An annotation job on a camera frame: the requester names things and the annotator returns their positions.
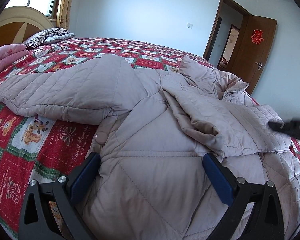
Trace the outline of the light pink quilted jacket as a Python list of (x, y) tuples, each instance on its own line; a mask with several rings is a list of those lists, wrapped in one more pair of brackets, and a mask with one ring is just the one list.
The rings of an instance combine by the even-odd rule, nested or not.
[(101, 155), (101, 176), (79, 209), (98, 239), (206, 239), (226, 210), (202, 166), (209, 152), (250, 183), (274, 182), (290, 237), (300, 222), (300, 164), (289, 137), (268, 126), (278, 114), (230, 93), (243, 86), (188, 57), (174, 73), (109, 55), (14, 75), (0, 102), (20, 116), (93, 126), (87, 145)]

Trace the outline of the striped grey pillow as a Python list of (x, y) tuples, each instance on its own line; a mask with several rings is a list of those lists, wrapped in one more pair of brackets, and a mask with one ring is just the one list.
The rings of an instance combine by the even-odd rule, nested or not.
[(32, 35), (31, 37), (26, 39), (23, 44), (27, 48), (36, 48), (41, 45), (64, 41), (75, 36), (76, 34), (71, 33), (70, 31), (63, 28), (50, 28)]

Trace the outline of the red paper door decoration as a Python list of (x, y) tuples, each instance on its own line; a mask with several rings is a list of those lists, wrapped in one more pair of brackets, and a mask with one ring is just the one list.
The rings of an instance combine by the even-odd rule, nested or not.
[(252, 41), (252, 43), (255, 43), (255, 44), (260, 44), (261, 42), (263, 42), (264, 41), (263, 31), (255, 29), (251, 35), (251, 41)]

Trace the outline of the dark wooden door frame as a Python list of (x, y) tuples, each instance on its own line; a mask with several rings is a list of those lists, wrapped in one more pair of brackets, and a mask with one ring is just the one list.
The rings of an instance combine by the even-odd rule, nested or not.
[(229, 71), (239, 33), (250, 15), (234, 0), (220, 0), (203, 58), (220, 70)]

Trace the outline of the red christmas patterned bedspread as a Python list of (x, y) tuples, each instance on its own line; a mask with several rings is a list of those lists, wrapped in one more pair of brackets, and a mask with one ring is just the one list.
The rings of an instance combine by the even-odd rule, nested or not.
[[(0, 73), (0, 85), (14, 75), (54, 73), (109, 55), (124, 58), (133, 69), (177, 73), (185, 57), (216, 69), (200, 56), (147, 42), (71, 38), (31, 50)], [(230, 89), (230, 93), (239, 92), (245, 102), (259, 105), (245, 91), (247, 85), (244, 82), (243, 85), (243, 88)], [(87, 145), (93, 133), (91, 125), (20, 116), (0, 102), (0, 223), (12, 238), (19, 238), (21, 206), (29, 182), (35, 179), (48, 183), (69, 174), (89, 153), (95, 152)], [(289, 149), (296, 157), (300, 142), (290, 140)]]

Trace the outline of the white wall switch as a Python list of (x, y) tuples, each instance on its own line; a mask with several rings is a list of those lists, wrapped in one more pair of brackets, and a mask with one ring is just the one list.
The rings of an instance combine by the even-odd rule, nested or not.
[(192, 29), (193, 28), (193, 24), (192, 23), (188, 23), (187, 27), (190, 28), (190, 29)]

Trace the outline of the beige wooden headboard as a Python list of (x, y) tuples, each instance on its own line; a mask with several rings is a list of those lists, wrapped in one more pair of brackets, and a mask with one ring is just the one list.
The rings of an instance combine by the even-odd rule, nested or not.
[(51, 21), (32, 7), (6, 8), (0, 15), (0, 47), (23, 43), (32, 35), (51, 28), (53, 28)]

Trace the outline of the pink folded blanket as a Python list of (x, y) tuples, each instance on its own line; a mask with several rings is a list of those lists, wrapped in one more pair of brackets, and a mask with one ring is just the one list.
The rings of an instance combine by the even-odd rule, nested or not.
[(0, 73), (13, 62), (26, 56), (28, 51), (24, 44), (6, 44), (0, 47)]

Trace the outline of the yellow curtain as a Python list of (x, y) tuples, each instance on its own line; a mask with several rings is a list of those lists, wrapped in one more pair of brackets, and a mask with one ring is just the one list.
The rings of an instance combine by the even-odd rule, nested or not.
[(57, 27), (68, 30), (72, 0), (59, 0), (57, 11)]

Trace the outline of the brown wooden door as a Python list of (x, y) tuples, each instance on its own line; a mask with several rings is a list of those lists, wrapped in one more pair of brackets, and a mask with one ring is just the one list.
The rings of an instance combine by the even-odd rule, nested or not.
[[(273, 44), (277, 20), (261, 16), (249, 16), (245, 28), (240, 31), (238, 41), (230, 59), (230, 70), (233, 74), (249, 83), (246, 91), (253, 93), (258, 80), (266, 65)], [(255, 29), (263, 31), (264, 41), (260, 44), (252, 43), (251, 35)], [(256, 62), (263, 63), (258, 70)]]

